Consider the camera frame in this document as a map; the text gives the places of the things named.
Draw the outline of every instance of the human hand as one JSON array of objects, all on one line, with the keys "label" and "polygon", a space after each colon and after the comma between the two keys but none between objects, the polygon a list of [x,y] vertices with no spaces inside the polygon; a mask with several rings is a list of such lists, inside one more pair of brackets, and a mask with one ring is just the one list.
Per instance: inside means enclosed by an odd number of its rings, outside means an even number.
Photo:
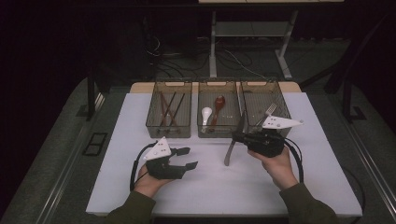
[{"label": "human hand", "polygon": [[264,157],[262,154],[252,150],[248,150],[247,153],[262,161],[262,167],[264,167],[268,174],[273,178],[276,186],[281,190],[288,189],[298,184],[291,168],[288,147],[284,147],[282,153],[273,158]]},{"label": "human hand", "polygon": [[149,175],[148,168],[145,164],[139,170],[137,181],[134,183],[134,191],[152,198],[163,185],[171,181],[173,179],[157,179]]}]

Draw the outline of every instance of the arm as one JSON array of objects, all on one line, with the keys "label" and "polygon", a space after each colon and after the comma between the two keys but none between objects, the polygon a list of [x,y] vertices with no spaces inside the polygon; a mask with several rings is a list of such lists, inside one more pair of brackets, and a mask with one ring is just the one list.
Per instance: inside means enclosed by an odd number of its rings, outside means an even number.
[{"label": "arm", "polygon": [[135,183],[134,190],[129,194],[125,203],[111,211],[106,217],[106,224],[128,223],[128,224],[148,224],[155,201],[152,197],[165,184],[171,182],[170,179],[156,179],[148,174],[146,165],[142,166],[138,174],[139,178]]},{"label": "arm", "polygon": [[290,154],[287,147],[280,155],[266,158],[252,150],[248,154],[262,161],[262,166],[280,188],[289,212],[289,223],[333,224],[339,223],[334,211],[325,203],[312,197],[304,184],[299,184],[291,168]]}]

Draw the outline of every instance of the floor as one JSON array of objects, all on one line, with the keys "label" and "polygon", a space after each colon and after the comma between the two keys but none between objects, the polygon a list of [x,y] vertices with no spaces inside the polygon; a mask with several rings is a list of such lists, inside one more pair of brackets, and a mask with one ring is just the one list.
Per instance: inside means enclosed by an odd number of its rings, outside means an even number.
[{"label": "floor", "polygon": [[[278,39],[220,39],[217,42],[218,77],[278,77],[283,79],[274,49]],[[347,40],[291,41],[285,58],[297,83],[335,63],[347,49]],[[159,59],[157,77],[208,77],[208,40],[199,39],[194,55],[180,55],[165,47]],[[352,105],[358,106],[365,120],[349,124],[342,117],[341,92],[326,94],[327,77],[303,91],[314,107],[334,154],[363,208],[363,216],[341,218],[341,223],[395,223],[389,207],[396,189],[396,138],[386,123],[367,102],[359,89],[353,89]],[[130,87],[114,85],[110,92],[99,94],[97,112],[87,121],[86,80],[70,95],[64,110],[53,126],[45,144],[35,158],[3,223],[102,223],[104,219],[85,213],[99,172],[106,146],[111,139],[123,98]],[[93,133],[107,133],[101,153],[83,156]],[[285,218],[156,218],[154,223],[287,223]]]}]

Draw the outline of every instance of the green sleeve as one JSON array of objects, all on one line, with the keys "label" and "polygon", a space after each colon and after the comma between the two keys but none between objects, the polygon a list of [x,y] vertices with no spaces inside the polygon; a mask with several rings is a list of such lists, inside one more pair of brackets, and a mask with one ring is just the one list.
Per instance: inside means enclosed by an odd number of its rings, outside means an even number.
[{"label": "green sleeve", "polygon": [[106,224],[149,224],[155,201],[141,193],[132,191],[125,204],[106,217]]},{"label": "green sleeve", "polygon": [[289,212],[289,224],[339,223],[334,211],[325,203],[316,200],[305,184],[297,184],[280,191]]}]

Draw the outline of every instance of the person's left hand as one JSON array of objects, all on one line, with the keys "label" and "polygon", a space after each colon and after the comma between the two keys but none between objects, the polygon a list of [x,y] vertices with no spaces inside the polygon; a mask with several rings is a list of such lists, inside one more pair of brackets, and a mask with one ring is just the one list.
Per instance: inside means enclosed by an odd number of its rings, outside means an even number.
[{"label": "person's left hand", "polygon": [[171,181],[173,181],[173,179],[160,180],[149,175],[148,168],[145,164],[139,170],[137,181],[134,184],[134,191],[152,198],[163,185]]}]

